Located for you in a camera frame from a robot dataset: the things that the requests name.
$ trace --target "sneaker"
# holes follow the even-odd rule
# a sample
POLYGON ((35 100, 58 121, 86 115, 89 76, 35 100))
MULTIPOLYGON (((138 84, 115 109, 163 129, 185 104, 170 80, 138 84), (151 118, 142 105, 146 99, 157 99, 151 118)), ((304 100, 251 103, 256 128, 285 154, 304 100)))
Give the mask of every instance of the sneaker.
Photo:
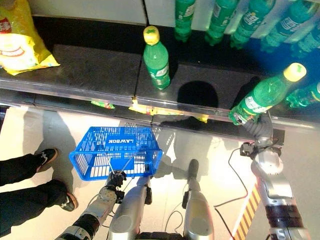
POLYGON ((39 154, 35 155, 36 157, 41 158, 42 163, 41 165, 36 169, 36 172, 38 173, 40 171, 40 169, 48 164, 51 163, 52 161, 54 161, 57 156, 58 156, 58 149, 56 148, 48 148, 43 150, 42 152, 40 152, 39 154))
POLYGON ((60 205, 60 207, 63 210, 66 210, 68 212, 72 212, 78 207, 78 202, 76 200, 76 197, 72 195, 71 193, 66 193, 66 199, 65 202, 60 205))

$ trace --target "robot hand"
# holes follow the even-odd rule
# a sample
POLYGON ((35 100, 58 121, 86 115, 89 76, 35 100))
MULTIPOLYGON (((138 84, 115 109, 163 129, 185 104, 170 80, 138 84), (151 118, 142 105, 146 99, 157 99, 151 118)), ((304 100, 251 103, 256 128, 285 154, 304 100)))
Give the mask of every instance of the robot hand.
POLYGON ((256 122, 252 119, 248 120, 243 127, 254 136, 254 145, 257 148, 266 148, 273 144, 274 129, 268 111, 262 113, 256 122))
POLYGON ((127 175, 123 171, 111 172, 106 184, 107 189, 115 190, 116 187, 121 187, 124 183, 124 180, 127 180, 127 175))

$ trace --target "person's leg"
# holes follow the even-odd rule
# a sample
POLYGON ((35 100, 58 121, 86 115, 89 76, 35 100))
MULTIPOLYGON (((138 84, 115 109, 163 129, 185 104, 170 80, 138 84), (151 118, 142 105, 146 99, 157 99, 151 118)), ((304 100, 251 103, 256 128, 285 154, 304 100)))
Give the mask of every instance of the person's leg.
POLYGON ((78 206, 66 185, 56 179, 36 187, 0 193, 0 237, 9 234, 12 226, 39 216, 53 205, 69 212, 78 206))
POLYGON ((31 178, 43 165, 52 162, 57 156, 58 150, 50 148, 37 155, 27 154, 0 161, 0 186, 31 178))

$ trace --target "yellow bottle cap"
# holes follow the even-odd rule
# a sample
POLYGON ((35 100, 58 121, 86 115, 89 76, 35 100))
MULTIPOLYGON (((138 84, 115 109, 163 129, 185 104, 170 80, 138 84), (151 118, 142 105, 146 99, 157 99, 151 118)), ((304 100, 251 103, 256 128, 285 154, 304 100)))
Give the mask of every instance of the yellow bottle cap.
POLYGON ((155 45, 160 41, 158 28, 155 26, 147 26, 143 30, 144 41, 149 45, 155 45))
POLYGON ((307 74, 307 69, 300 63, 294 62, 284 71, 284 77, 290 82, 297 82, 307 74))

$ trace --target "shoe sole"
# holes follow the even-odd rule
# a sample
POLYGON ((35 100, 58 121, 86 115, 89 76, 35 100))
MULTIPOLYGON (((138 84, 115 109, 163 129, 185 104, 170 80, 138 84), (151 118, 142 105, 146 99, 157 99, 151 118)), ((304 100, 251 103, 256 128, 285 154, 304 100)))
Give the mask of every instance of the shoe sole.
POLYGON ((77 201, 76 197, 73 194, 71 194, 70 192, 67 192, 66 194, 72 200, 73 205, 74 205, 74 209, 76 209, 78 207, 78 201, 77 201))

